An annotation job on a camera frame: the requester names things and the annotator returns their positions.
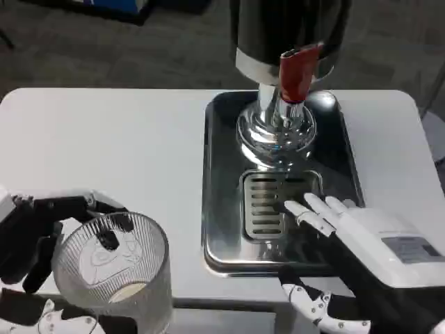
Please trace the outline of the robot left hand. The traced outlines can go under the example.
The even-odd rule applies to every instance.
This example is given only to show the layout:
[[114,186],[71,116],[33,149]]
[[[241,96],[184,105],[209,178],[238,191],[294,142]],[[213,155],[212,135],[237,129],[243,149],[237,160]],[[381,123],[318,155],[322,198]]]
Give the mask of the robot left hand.
[[52,272],[63,239],[63,221],[81,224],[126,207],[92,190],[23,196],[1,190],[1,282],[20,283],[23,292],[1,290],[2,333],[136,333],[128,317],[90,314],[34,296]]

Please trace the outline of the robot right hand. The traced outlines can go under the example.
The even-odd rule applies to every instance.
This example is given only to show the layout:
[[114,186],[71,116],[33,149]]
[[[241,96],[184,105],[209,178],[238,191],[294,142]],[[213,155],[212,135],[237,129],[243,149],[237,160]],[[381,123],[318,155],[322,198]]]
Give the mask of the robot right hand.
[[444,332],[444,254],[412,224],[313,193],[284,208],[350,290],[336,295],[281,272],[289,303],[320,332]]

